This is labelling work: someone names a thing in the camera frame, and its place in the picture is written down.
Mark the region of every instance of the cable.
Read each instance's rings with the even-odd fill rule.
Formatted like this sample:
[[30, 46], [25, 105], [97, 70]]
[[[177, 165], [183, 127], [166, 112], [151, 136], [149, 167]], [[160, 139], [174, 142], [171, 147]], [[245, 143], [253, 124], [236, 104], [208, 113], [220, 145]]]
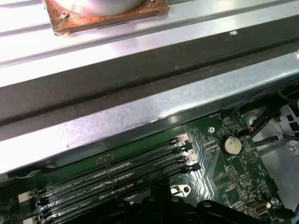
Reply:
[[272, 137], [263, 139], [261, 141], [256, 141], [256, 142], [254, 142], [254, 144], [255, 144], [256, 147], [258, 147], [258, 146], [263, 146], [263, 145], [273, 143], [273, 142], [278, 141], [278, 140], [279, 140], [279, 138], [277, 136], [272, 136]]
[[253, 100], [258, 100], [259, 98], [261, 98], [263, 95], [266, 94], [270, 94], [271, 92], [276, 93], [279, 97], [281, 97], [282, 99], [284, 99], [285, 101], [289, 102], [292, 105], [297, 106], [297, 102], [291, 98], [289, 98], [286, 94], [284, 94], [282, 91], [280, 91], [279, 89], [277, 89], [276, 87], [270, 87], [268, 89], [265, 89], [263, 91], [260, 91], [252, 96], [250, 96], [249, 98], [247, 98], [246, 100], [242, 101], [232, 112], [231, 112], [231, 116], [233, 117], [234, 115], [237, 114], [237, 112], [241, 109], [241, 107], [245, 106], [246, 104], [250, 103]]
[[[297, 136], [291, 136], [291, 135], [286, 135], [286, 134], [283, 134], [283, 139], [286, 140], [286, 141], [296, 141], [296, 142], [299, 142], [299, 137]], [[258, 146], [263, 146], [263, 145], [267, 145], [267, 144], [270, 144], [270, 143], [273, 143], [273, 142], [276, 142], [279, 140], [279, 137], [278, 136], [272, 136], [272, 137], [269, 137], [269, 138], [266, 138], [266, 139], [263, 139], [261, 141], [256, 141], [254, 142], [255, 146], [258, 147]]]
[[279, 111], [281, 107], [283, 107], [287, 103], [294, 104], [295, 100], [298, 98], [298, 96], [295, 95], [298, 91], [299, 88], [297, 87], [297, 85], [293, 86], [292, 88], [289, 88], [287, 92], [284, 94], [284, 97], [282, 97], [278, 102], [270, 104], [270, 106], [266, 108], [262, 115], [251, 124], [250, 129], [253, 128], [254, 131], [242, 131], [239, 133], [239, 135], [242, 136], [250, 134], [251, 137], [254, 137], [267, 125], [267, 123], [276, 115], [277, 111]]
[[30, 172], [26, 176], [14, 176], [14, 177], [10, 177], [10, 178], [7, 178], [5, 180], [0, 181], [0, 183], [4, 183], [4, 182], [11, 181], [11, 180], [14, 180], [14, 179], [27, 179], [27, 178], [31, 178], [31, 177], [33, 177], [35, 174], [37, 174], [40, 171], [41, 171], [40, 169], [37, 169], [37, 170], [34, 170], [34, 171]]
[[299, 137], [297, 136], [291, 136], [291, 135], [283, 135], [284, 139], [287, 141], [296, 141], [299, 142]]

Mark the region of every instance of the motherboard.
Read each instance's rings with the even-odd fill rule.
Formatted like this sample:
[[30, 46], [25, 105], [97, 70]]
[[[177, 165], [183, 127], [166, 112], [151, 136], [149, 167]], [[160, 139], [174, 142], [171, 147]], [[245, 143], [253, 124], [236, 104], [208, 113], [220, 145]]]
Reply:
[[283, 206], [278, 189], [252, 139], [233, 135], [244, 127], [241, 117], [233, 122], [216, 113], [23, 180], [0, 191], [0, 215], [5, 223], [71, 223], [112, 198], [138, 202], [153, 179], [167, 177], [173, 195], [193, 206], [213, 200], [273, 224], [291, 223], [276, 215]]

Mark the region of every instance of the silver sheet metal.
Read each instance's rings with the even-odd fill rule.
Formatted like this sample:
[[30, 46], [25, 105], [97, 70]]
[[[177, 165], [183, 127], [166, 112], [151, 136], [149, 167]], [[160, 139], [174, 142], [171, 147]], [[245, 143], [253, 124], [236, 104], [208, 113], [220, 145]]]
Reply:
[[297, 52], [208, 78], [170, 91], [123, 104], [79, 119], [0, 142], [0, 173], [6, 173], [55, 154], [132, 130], [178, 113], [217, 102], [223, 108], [233, 96], [294, 78], [299, 72]]
[[0, 23], [0, 74], [5, 78], [0, 79], [0, 87], [297, 15], [299, 11], [299, 1], [294, 0], [170, 0], [169, 3], [168, 16], [65, 38], [53, 34], [41, 0], [2, 0], [0, 21], [6, 22]]

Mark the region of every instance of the screw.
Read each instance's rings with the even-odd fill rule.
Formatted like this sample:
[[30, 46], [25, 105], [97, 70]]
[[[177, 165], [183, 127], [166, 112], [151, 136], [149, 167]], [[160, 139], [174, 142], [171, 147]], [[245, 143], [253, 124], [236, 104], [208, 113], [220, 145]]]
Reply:
[[67, 19], [67, 18], [69, 18], [71, 15], [69, 14], [69, 13], [67, 13], [67, 12], [64, 12], [64, 13], [62, 13], [61, 14], [61, 18], [64, 18], [64, 19]]
[[268, 209], [270, 209], [270, 208], [272, 207], [271, 203], [270, 203], [270, 202], [267, 202], [267, 203], [266, 203], [266, 207], [267, 207]]
[[178, 198], [177, 198], [177, 197], [173, 197], [171, 200], [172, 200], [173, 202], [178, 202]]
[[234, 30], [234, 31], [231, 31], [231, 32], [229, 32], [229, 34], [231, 34], [231, 35], [237, 35], [238, 34], [238, 31], [236, 31], [236, 30]]
[[215, 128], [214, 127], [209, 127], [207, 130], [210, 134], [213, 134], [215, 132]]
[[188, 187], [184, 187], [184, 192], [188, 193], [189, 192], [189, 188]]
[[273, 198], [271, 199], [271, 204], [272, 204], [272, 205], [278, 205], [278, 204], [279, 204], [279, 200], [278, 200], [277, 198], [273, 197]]
[[212, 205], [209, 202], [204, 202], [203, 206], [205, 206], [206, 208], [211, 208]]

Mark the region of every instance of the green circuit board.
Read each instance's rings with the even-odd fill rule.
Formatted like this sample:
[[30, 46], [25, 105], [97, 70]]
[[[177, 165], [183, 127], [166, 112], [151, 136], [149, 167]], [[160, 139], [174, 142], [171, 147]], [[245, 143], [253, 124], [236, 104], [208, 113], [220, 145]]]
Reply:
[[[228, 207], [245, 212], [253, 217], [259, 217], [247, 205], [251, 202], [269, 202], [272, 198], [279, 200], [278, 205], [272, 205], [264, 215], [267, 215], [272, 223], [282, 223], [283, 220], [275, 217], [273, 210], [281, 205], [281, 200], [275, 189], [269, 187], [267, 180], [271, 180], [266, 167], [258, 155], [252, 139], [248, 136], [240, 138], [242, 151], [235, 156], [229, 156], [221, 150], [221, 139], [244, 129], [232, 122], [229, 117], [220, 113], [207, 116], [185, 125], [178, 126], [171, 130], [150, 136], [138, 142], [113, 149], [84, 161], [77, 162], [64, 168], [60, 168], [47, 175], [26, 180], [21, 184], [14, 185], [7, 190], [0, 192], [1, 198], [22, 193], [26, 190], [34, 190], [45, 187], [62, 180], [67, 180], [88, 170], [97, 168], [105, 162], [113, 162], [126, 158], [134, 153], [153, 147], [165, 140], [174, 138], [181, 134], [188, 134], [189, 141], [193, 145], [193, 152], [196, 154], [196, 162], [201, 169], [190, 174], [181, 174], [171, 178], [171, 185], [188, 184], [191, 192], [186, 198], [193, 206], [202, 200], [214, 200]], [[93, 144], [86, 147], [97, 147]]]

